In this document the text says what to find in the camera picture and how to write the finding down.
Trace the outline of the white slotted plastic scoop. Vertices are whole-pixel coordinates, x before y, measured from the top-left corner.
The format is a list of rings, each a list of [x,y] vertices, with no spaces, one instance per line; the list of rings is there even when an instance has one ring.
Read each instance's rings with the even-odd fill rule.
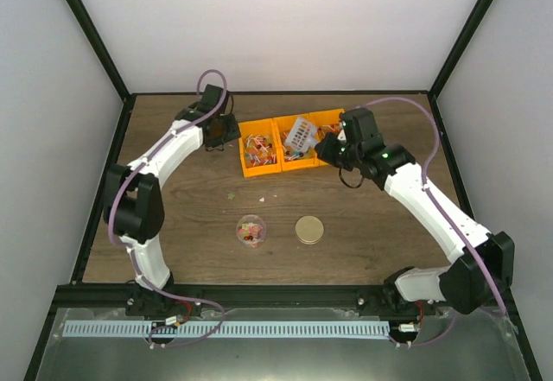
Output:
[[[319,142],[318,127],[305,117],[297,117],[284,143],[298,152],[307,152]]]

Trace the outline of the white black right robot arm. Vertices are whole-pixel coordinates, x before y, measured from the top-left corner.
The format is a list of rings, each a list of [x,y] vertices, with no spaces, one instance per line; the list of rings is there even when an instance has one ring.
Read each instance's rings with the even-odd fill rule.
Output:
[[[340,133],[329,132],[315,145],[317,157],[339,171],[357,169],[362,178],[373,181],[419,221],[449,262],[447,267],[407,268],[390,276],[386,308],[404,314],[415,301],[433,301],[471,314],[498,301],[512,284],[512,238],[492,233],[465,214],[402,145],[385,144],[371,111],[346,111],[340,123]]]

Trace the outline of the orange bin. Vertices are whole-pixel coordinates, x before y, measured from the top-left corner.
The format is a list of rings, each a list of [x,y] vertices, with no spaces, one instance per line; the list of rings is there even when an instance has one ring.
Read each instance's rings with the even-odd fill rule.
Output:
[[[273,175],[282,171],[277,136],[271,118],[241,122],[238,142],[244,178]]]
[[[280,158],[284,172],[320,167],[313,148],[301,149],[289,140],[289,134],[293,130],[298,118],[310,123],[313,122],[307,113],[275,117],[273,119],[276,130],[277,155]]]
[[[318,141],[322,140],[327,133],[340,133],[340,114],[343,111],[343,109],[333,109],[315,111],[308,114],[308,120],[317,127]],[[327,166],[327,164],[318,158],[314,148],[310,148],[304,168],[318,168],[322,166]]]

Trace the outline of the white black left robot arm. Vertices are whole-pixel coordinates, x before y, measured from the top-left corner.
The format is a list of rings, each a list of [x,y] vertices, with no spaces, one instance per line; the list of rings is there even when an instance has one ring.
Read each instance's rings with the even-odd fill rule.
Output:
[[[163,258],[160,233],[165,220],[162,188],[167,179],[196,150],[220,146],[239,135],[236,121],[226,113],[229,98],[225,86],[206,85],[200,99],[179,112],[151,148],[107,172],[104,218],[108,238],[126,250],[138,288],[148,293],[147,306],[159,315],[169,314],[176,301],[224,310],[216,302],[178,296],[167,287],[172,273]]]

